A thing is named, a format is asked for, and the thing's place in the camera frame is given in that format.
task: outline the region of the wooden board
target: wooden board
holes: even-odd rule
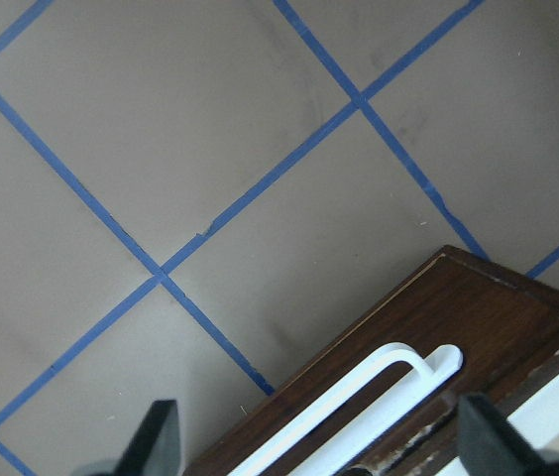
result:
[[[445,247],[220,438],[184,475],[228,474],[372,351],[396,341],[422,356],[441,344],[455,344],[465,363],[441,390],[348,467],[365,467],[375,475],[433,474],[455,455],[454,415],[460,394],[481,391],[495,402],[517,406],[536,390],[527,383],[542,380],[533,374],[536,369],[549,369],[544,380],[559,372],[559,359],[553,362],[555,354],[559,357],[559,292]],[[263,474],[288,474],[407,371],[403,364],[384,371]]]

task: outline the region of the gray floor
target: gray floor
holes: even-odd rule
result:
[[[0,0],[0,476],[189,462],[443,244],[559,288],[559,2],[479,3]]]

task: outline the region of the white plastic part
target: white plastic part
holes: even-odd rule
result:
[[[240,463],[229,476],[255,476],[271,466],[385,368],[406,362],[412,371],[378,397],[290,474],[333,474],[411,411],[462,366],[462,352],[442,345],[423,360],[408,345],[386,344],[366,357],[310,406]]]

